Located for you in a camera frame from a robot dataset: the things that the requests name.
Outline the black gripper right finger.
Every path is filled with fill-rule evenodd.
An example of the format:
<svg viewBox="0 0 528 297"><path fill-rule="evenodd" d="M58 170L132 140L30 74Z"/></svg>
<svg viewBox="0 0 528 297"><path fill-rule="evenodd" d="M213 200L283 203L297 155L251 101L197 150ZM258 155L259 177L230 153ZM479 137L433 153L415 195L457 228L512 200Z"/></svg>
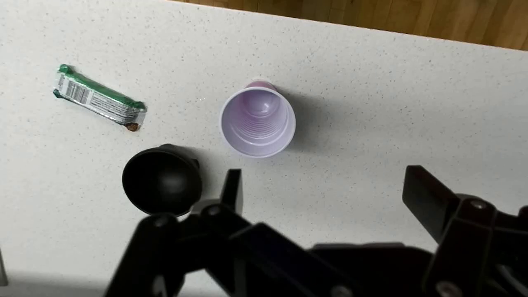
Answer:
<svg viewBox="0 0 528 297"><path fill-rule="evenodd" d="M403 201L438 243L423 279L434 297L528 297L528 206L500 211L454 193L421 165L405 175Z"/></svg>

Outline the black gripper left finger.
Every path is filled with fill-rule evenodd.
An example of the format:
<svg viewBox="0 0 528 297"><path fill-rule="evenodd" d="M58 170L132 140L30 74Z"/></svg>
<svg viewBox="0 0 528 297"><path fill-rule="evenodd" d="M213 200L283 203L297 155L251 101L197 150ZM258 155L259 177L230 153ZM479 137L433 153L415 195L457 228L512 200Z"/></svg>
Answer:
<svg viewBox="0 0 528 297"><path fill-rule="evenodd" d="M203 269L230 297L309 297L307 252L236 211L241 177L240 168L230 170L220 198L189 218L192 267Z"/></svg>

